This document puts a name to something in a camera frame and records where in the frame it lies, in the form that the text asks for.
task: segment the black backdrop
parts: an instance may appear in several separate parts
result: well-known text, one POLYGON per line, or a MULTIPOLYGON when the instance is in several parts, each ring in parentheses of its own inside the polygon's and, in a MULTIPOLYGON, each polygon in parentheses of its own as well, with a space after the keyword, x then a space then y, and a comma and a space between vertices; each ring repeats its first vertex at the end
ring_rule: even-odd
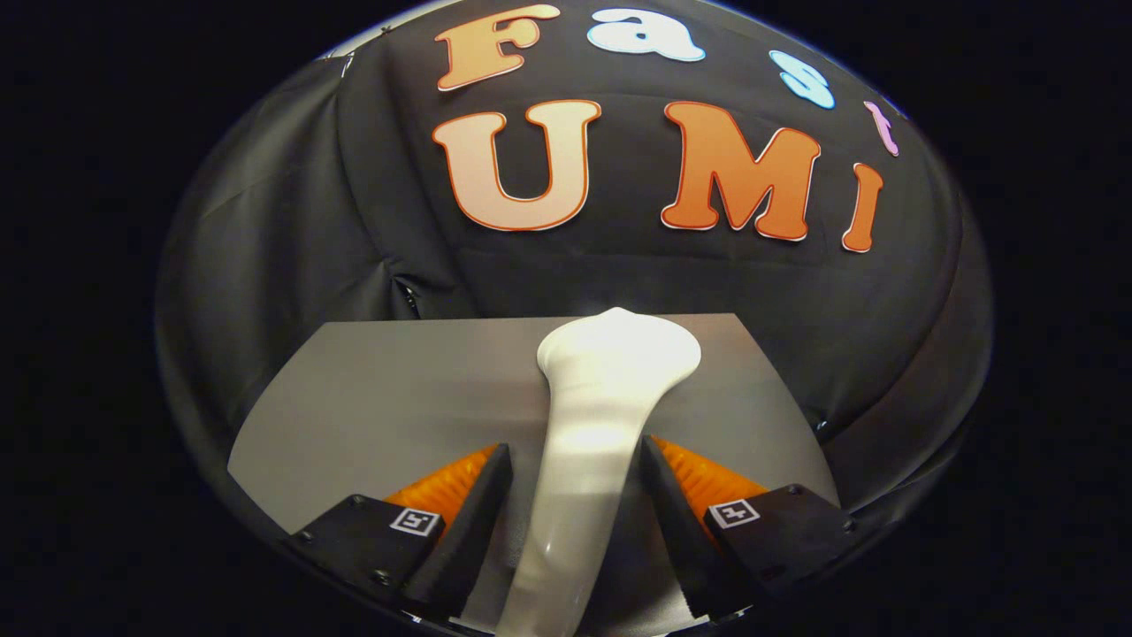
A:
MULTIPOLYGON (((385 631, 260 545, 197 477, 165 412, 151 307, 174 205, 228 126, 405 7, 17 2, 15 634, 385 631)), ((1096 568, 1114 561, 1124 517, 1106 431, 1130 341, 1115 267, 1127 126, 1113 117, 1129 21, 1115 7, 744 5, 858 72, 940 146, 985 232, 997 300, 990 377, 949 475, 866 559, 770 613, 765 634, 1114 634, 1127 621, 1096 568)))

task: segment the orange finger pad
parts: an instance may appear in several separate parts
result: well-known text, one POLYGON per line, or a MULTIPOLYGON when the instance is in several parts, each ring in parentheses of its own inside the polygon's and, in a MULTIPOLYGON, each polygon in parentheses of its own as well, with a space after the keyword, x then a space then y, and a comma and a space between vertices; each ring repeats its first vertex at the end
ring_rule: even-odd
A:
POLYGON ((711 533, 707 532, 707 526, 703 522, 707 507, 766 493, 763 485, 740 476, 723 465, 712 463, 707 458, 667 440, 657 437, 652 437, 652 440, 660 447, 664 460, 676 474, 676 481, 680 484, 685 500, 688 501, 692 513, 696 515, 696 519, 700 520, 700 525, 704 527, 704 533, 707 533, 709 537, 711 537, 711 533))
POLYGON ((453 520, 456 519, 456 514, 460 513, 464 499, 468 498, 468 492, 475 484, 475 479, 480 477, 483 465, 487 464, 496 447, 492 445, 471 456, 465 456, 389 496, 385 501, 401 507, 440 514, 444 517, 445 533, 447 533, 453 520))

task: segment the orange letter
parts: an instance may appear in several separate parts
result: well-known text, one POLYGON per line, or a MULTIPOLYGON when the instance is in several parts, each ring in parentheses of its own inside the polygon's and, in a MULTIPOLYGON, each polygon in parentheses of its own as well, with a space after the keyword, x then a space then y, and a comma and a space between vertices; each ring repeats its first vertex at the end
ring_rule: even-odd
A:
POLYGON ((586 124, 601 115, 589 100, 557 100, 528 109, 526 119, 547 137, 550 184, 541 197, 517 199, 504 191, 496 163, 495 134, 507 124, 500 113, 475 113, 446 121, 432 140, 448 155, 456 203, 472 221, 496 230, 546 230, 560 225, 585 204, 590 190, 586 124))
POLYGON ((857 203, 852 208, 852 222, 844 234, 841 234, 841 246, 850 251, 868 251, 873 247, 873 216, 876 213, 876 197, 884 187, 884 179, 864 163, 852 164, 852 173, 857 175, 857 203))
POLYGON ((550 5, 531 5, 472 20, 436 36, 448 43, 448 74, 436 83, 440 91, 452 91, 473 81, 511 72, 523 66, 523 55, 504 55, 500 44, 511 42, 520 49, 539 41, 539 25, 526 18, 556 18, 561 11, 550 5), (501 21, 511 21, 496 28, 501 21))
POLYGON ((719 212, 711 206, 714 182, 734 230, 746 225, 770 192, 766 212, 755 219, 755 230, 773 239, 806 238, 809 177, 814 161, 822 154, 813 137, 779 128, 758 158, 752 158, 739 124, 723 109, 672 102, 664 107, 664 114, 680 124, 684 138, 680 188, 676 203, 661 212, 664 225, 685 230, 714 227, 719 221, 719 212))

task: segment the black fabric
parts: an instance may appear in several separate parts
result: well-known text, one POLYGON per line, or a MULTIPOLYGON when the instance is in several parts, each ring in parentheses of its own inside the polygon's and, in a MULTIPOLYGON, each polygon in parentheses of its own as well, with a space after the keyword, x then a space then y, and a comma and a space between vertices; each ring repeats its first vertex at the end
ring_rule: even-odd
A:
MULTIPOLYGON (((707 57, 694 63, 598 49, 599 2, 573 2, 522 51, 517 71, 441 93, 437 33, 513 8, 465 0, 400 26, 351 58, 318 60, 264 97, 209 156, 170 232, 157 289, 162 375, 211 484, 247 524, 274 527, 224 470, 243 419, 288 359, 327 321, 734 311, 824 442, 842 505, 894 489, 955 430, 985 375, 990 291, 960 189, 916 127, 821 53, 718 7, 635 7, 677 16, 707 57), (790 93, 767 51, 818 68, 838 103, 790 93), (585 207, 543 232, 498 232, 456 206, 432 129, 496 111, 500 179, 547 186, 531 105, 599 102, 585 207), (680 131, 667 103, 732 113, 754 153, 782 126, 822 145, 797 243, 726 221, 664 227, 680 131), (861 102, 881 105, 900 156, 861 102), (864 162, 884 178, 873 249, 840 246, 864 162), (412 290, 412 302, 406 290, 412 290)), ((713 205, 722 209, 718 193, 713 205)))

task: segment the light blue letter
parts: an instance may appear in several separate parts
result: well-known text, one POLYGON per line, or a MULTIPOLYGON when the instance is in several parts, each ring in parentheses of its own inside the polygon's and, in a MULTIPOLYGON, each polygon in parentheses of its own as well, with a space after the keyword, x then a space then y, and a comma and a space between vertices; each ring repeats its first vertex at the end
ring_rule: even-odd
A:
POLYGON ((784 71, 780 77, 795 95, 809 100, 823 109, 833 107, 833 93, 826 88, 830 83, 825 81, 817 69, 782 51, 771 51, 771 59, 784 71))

